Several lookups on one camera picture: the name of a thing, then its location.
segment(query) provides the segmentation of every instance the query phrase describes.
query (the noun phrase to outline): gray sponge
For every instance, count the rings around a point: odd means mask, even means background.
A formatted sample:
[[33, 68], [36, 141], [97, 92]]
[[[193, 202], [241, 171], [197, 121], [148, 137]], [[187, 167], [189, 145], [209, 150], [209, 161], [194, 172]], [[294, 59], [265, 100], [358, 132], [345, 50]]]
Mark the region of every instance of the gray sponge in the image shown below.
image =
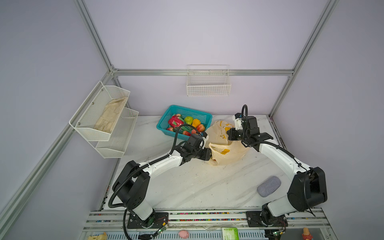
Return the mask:
[[281, 185], [281, 181], [276, 176], [271, 176], [257, 187], [257, 192], [262, 197], [266, 197], [276, 191]]

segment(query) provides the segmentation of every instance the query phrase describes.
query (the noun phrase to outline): green box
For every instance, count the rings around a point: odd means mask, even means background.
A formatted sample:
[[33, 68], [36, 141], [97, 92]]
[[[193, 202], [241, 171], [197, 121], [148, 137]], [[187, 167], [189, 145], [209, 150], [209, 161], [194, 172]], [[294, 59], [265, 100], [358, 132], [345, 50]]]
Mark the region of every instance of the green box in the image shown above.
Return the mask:
[[223, 227], [223, 240], [239, 240], [239, 233], [235, 227]]

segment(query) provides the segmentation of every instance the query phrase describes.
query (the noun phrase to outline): metal bar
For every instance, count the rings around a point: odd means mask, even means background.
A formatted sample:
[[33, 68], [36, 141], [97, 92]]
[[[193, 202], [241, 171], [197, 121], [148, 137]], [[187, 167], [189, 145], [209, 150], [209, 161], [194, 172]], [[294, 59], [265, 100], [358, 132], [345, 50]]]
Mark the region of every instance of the metal bar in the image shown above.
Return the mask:
[[[314, 217], [312, 214], [307, 212], [293, 212], [286, 215], [288, 226], [287, 228], [303, 228], [303, 227], [314, 227], [314, 228], [331, 228], [325, 214], [322, 209], [312, 209], [316, 214]], [[212, 214], [212, 211], [216, 212], [229, 212], [229, 214]], [[254, 229], [248, 227], [246, 220], [222, 220], [223, 218], [246, 218], [245, 214], [235, 214], [235, 212], [245, 212], [247, 210], [169, 210], [164, 211], [169, 213], [169, 225], [173, 230], [185, 229], [185, 225], [193, 229], [200, 227], [217, 227], [220, 224], [231, 224], [237, 228], [243, 229]], [[87, 223], [84, 226], [85, 230], [97, 230], [97, 231], [121, 231], [122, 215], [124, 211], [93, 211], [89, 213]], [[221, 219], [215, 221], [206, 221], [205, 219]], [[188, 221], [188, 219], [204, 219], [204, 221]], [[273, 227], [257, 227], [257, 229], [271, 229]]]
[[276, 127], [275, 122], [273, 121], [273, 118], [269, 118], [268, 120], [269, 120], [269, 124], [270, 124], [271, 127], [272, 127], [273, 133], [274, 133], [275, 136], [276, 136], [276, 140], [277, 140], [277, 142], [279, 143], [279, 145], [280, 145], [282, 148], [286, 149], [285, 144], [284, 144], [284, 141], [283, 141], [283, 139], [281, 138], [279, 131], [277, 130], [277, 127]]
[[[116, 86], [118, 86], [119, 88], [122, 88], [122, 87], [121, 87], [121, 84], [120, 84], [120, 82], [119, 82], [119, 78], [118, 78], [118, 76], [114, 76], [114, 77], [113, 77], [113, 81], [115, 82]], [[127, 100], [127, 104], [126, 104], [125, 106], [126, 106], [127, 108], [131, 108], [131, 107], [129, 106], [128, 100]]]
[[118, 158], [117, 161], [116, 161], [116, 163], [115, 163], [115, 166], [113, 167], [113, 171], [111, 172], [111, 175], [110, 175], [110, 177], [109, 177], [109, 182], [108, 182], [108, 184], [107, 184], [107, 186], [106, 186], [106, 188], [105, 188], [105, 191], [104, 191], [104, 192], [105, 192], [104, 197], [103, 197], [103, 199], [100, 201], [100, 204], [99, 204], [99, 206], [100, 206], [99, 211], [103, 210], [103, 208], [104, 208], [105, 200], [106, 200], [107, 197], [108, 197], [108, 190], [109, 190], [109, 188], [113, 185], [113, 177], [114, 177], [115, 174], [116, 174], [116, 171], [117, 171], [117, 169], [118, 169], [120, 160], [121, 160], [121, 158]]
[[331, 16], [334, 8], [336, 7], [339, 0], [328, 0], [326, 6], [323, 9], [323, 12], [320, 15], [320, 18], [318, 19], [314, 29], [312, 30], [312, 33], [310, 37], [307, 40], [307, 43], [305, 44], [299, 59], [296, 61], [296, 64], [293, 68], [294, 73], [292, 76], [289, 76], [283, 89], [281, 90], [281, 93], [279, 97], [277, 98], [275, 104], [273, 105], [271, 112], [269, 113], [270, 117], [273, 117], [276, 114], [277, 109], [279, 108], [281, 102], [283, 101], [284, 97], [286, 96], [289, 88], [292, 86], [293, 81], [295, 80], [297, 74], [299, 73], [301, 67], [303, 66], [305, 60], [307, 59], [310, 51], [312, 50], [316, 40], [319, 37], [319, 34], [321, 33], [322, 29], [325, 26], [325, 23]]
[[[195, 70], [195, 73], [208, 70]], [[115, 69], [115, 76], [187, 76], [187, 69]], [[230, 69], [231, 76], [291, 76], [292, 69]]]
[[336, 237], [336, 234], [332, 228], [322, 228], [321, 233], [322, 233], [324, 239], [338, 240]]
[[[107, 72], [104, 75], [102, 82], [108, 82], [111, 77], [112, 73]], [[82, 112], [88, 106], [89, 101], [93, 99], [93, 96], [93, 93], [88, 95], [87, 99], [76, 112], [76, 116], [81, 116]], [[48, 149], [37, 166], [33, 169], [32, 173], [28, 176], [25, 182], [17, 190], [16, 194], [12, 197], [8, 205], [1, 212], [0, 240], [8, 233], [13, 224], [16, 222], [17, 218], [20, 216], [29, 199], [31, 198], [33, 192], [40, 186], [41, 181], [49, 172], [50, 168], [54, 165], [55, 161], [58, 159], [58, 156], [69, 142], [73, 132], [74, 129], [69, 124], [67, 124], [67, 126], [65, 126], [63, 131]]]
[[74, 2], [80, 12], [81, 18], [83, 19], [85, 26], [87, 27], [89, 33], [91, 34], [92, 40], [95, 43], [96, 48], [98, 49], [104, 61], [104, 64], [106, 65], [107, 69], [112, 71], [113, 66], [111, 64], [111, 61], [109, 60], [107, 52], [105, 51], [104, 45], [101, 42], [99, 33], [97, 33], [95, 24], [93, 23], [93, 20], [91, 18], [87, 5], [85, 4], [84, 0], [74, 0]]

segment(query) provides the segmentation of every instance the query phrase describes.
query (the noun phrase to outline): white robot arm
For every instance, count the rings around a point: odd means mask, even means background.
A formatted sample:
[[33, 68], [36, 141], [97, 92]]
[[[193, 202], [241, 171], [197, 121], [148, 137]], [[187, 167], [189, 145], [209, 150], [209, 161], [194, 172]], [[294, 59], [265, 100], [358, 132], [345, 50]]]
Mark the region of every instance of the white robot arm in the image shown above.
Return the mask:
[[[311, 168], [287, 150], [268, 142], [273, 138], [268, 133], [259, 132], [256, 118], [248, 117], [246, 105], [242, 113], [234, 116], [234, 120], [235, 128], [227, 131], [228, 139], [241, 141], [244, 147], [253, 147], [266, 155], [284, 171], [291, 181], [291, 187], [285, 196], [263, 206], [261, 219], [265, 226], [286, 213], [304, 211], [327, 200], [325, 176], [320, 168]], [[145, 200], [149, 179], [180, 166], [192, 158], [207, 161], [211, 157], [210, 149], [204, 148], [207, 138], [205, 132], [192, 134], [183, 145], [175, 145], [176, 137], [169, 153], [152, 161], [139, 164], [134, 161], [127, 163], [113, 185], [114, 194], [108, 203], [109, 207], [124, 206], [139, 216], [143, 226], [152, 224], [155, 211]], [[112, 204], [116, 196], [120, 198], [122, 204]]]

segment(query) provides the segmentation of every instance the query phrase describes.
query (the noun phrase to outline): aluminum frame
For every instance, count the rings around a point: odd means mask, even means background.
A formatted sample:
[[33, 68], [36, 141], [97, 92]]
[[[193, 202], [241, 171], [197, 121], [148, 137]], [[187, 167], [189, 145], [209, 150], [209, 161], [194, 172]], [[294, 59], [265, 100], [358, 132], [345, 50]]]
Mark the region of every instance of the aluminum frame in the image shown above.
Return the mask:
[[[111, 80], [113, 74], [111, 72], [105, 73], [101, 82], [103, 84]], [[76, 111], [74, 116], [74, 122], [76, 122], [82, 113], [85, 111], [87, 106], [91, 103], [94, 96], [102, 87], [101, 84], [98, 84], [93, 91], [88, 95], [84, 100], [82, 105]], [[11, 229], [13, 224], [16, 222], [17, 218], [20, 216], [21, 212], [24, 210], [26, 204], [31, 198], [33, 192], [40, 186], [41, 181], [44, 179], [46, 174], [49, 172], [53, 164], [56, 162], [65, 146], [69, 142], [74, 129], [67, 124], [63, 131], [60, 133], [59, 137], [54, 141], [51, 147], [48, 149], [46, 154], [33, 169], [28, 178], [24, 181], [21, 187], [17, 190], [16, 194], [9, 201], [7, 206], [0, 214], [0, 239], [2, 239], [8, 231]]]
[[[116, 76], [187, 76], [188, 69], [114, 69]], [[229, 69], [230, 76], [292, 76], [292, 69]]]
[[[221, 210], [167, 210], [157, 212], [168, 212], [168, 213], [191, 213], [191, 212], [246, 212], [260, 209], [221, 209]], [[289, 215], [285, 215], [287, 218], [287, 229], [288, 228], [321, 228], [321, 229], [332, 229], [329, 221], [321, 208], [312, 208], [314, 217], [308, 212], [293, 212]], [[122, 231], [122, 216], [124, 211], [113, 211], [113, 210], [102, 210], [102, 211], [91, 211], [84, 225], [83, 232], [106, 232], [106, 231]], [[193, 226], [192, 229], [204, 230], [209, 227], [217, 227], [221, 225], [231, 225], [238, 229], [272, 229], [276, 227], [248, 227], [247, 220], [216, 220], [216, 221], [186, 221], [188, 219], [222, 219], [227, 218], [223, 214], [180, 214], [180, 215], [169, 215], [169, 219], [173, 220], [169, 222], [171, 230], [183, 230], [186, 225]], [[228, 214], [228, 218], [241, 218], [245, 219], [246, 214]]]
[[[176, 69], [176, 70], [115, 69], [111, 64], [111, 61], [107, 55], [105, 47], [100, 39], [100, 36], [96, 30], [95, 24], [93, 23], [93, 20], [90, 16], [89, 10], [84, 0], [74, 0], [74, 2], [79, 10], [79, 13], [84, 21], [85, 26], [87, 27], [92, 37], [93, 42], [97, 47], [98, 52], [100, 53], [104, 61], [106, 68], [108, 69], [107, 73], [104, 75], [104, 77], [101, 80], [103, 84], [106, 84], [108, 81], [112, 79], [114, 80], [115, 84], [120, 87], [120, 82], [118, 81], [117, 76], [186, 76], [187, 75], [187, 69]], [[271, 70], [271, 69], [269, 70], [268, 69], [267, 70], [247, 70], [247, 69], [229, 70], [229, 74], [232, 76], [288, 76], [288, 79], [269, 114], [271, 118], [270, 119], [271, 124], [273, 125], [274, 131], [276, 132], [278, 131], [276, 126], [274, 125], [272, 117], [275, 115], [278, 107], [280, 106], [282, 100], [287, 94], [293, 81], [295, 80], [299, 70], [301, 69], [303, 63], [305, 62], [309, 52], [311, 51], [321, 30], [323, 29], [325, 23], [329, 19], [337, 3], [338, 3], [338, 0], [329, 0], [327, 2], [293, 70], [279, 70], [279, 69], [277, 70]], [[97, 93], [98, 90], [99, 90], [98, 87], [94, 88], [93, 91], [87, 97], [87, 99], [80, 106], [80, 108], [76, 112], [78, 117], [80, 117], [82, 112], [85, 111], [85, 108], [89, 104], [89, 101], [93, 99], [94, 95]], [[13, 224], [16, 222], [17, 218], [20, 216], [27, 202], [31, 198], [33, 192], [39, 187], [42, 179], [48, 173], [51, 166], [55, 163], [58, 156], [60, 156], [61, 152], [67, 145], [73, 132], [74, 132], [74, 129], [69, 124], [67, 124], [67, 126], [61, 132], [61, 134], [58, 136], [58, 138], [54, 141], [52, 146], [48, 149], [46, 154], [40, 160], [38, 165], [34, 168], [32, 173], [28, 176], [28, 178], [21, 185], [21, 187], [18, 189], [16, 194], [12, 197], [8, 205], [0, 213], [0, 240], [8, 233], [8, 231], [11, 229]]]
[[328, 21], [329, 17], [331, 16], [334, 8], [336, 7], [339, 0], [328, 0], [327, 4], [325, 5], [319, 19], [317, 20], [317, 23], [312, 30], [312, 33], [310, 37], [307, 40], [307, 43], [305, 44], [303, 50], [301, 51], [301, 54], [299, 56], [299, 59], [297, 59], [295, 66], [293, 67], [293, 74], [292, 76], [289, 76], [287, 81], [285, 82], [285, 85], [283, 89], [281, 90], [275, 104], [273, 105], [271, 112], [269, 113], [269, 116], [273, 118], [273, 116], [276, 114], [277, 109], [279, 108], [280, 104], [284, 100], [286, 94], [289, 91], [289, 88], [292, 86], [293, 81], [295, 80], [297, 74], [299, 73], [301, 67], [303, 66], [305, 60], [307, 59], [310, 51], [313, 48], [313, 45], [315, 44], [316, 40], [319, 38], [319, 34], [323, 30], [325, 23]]

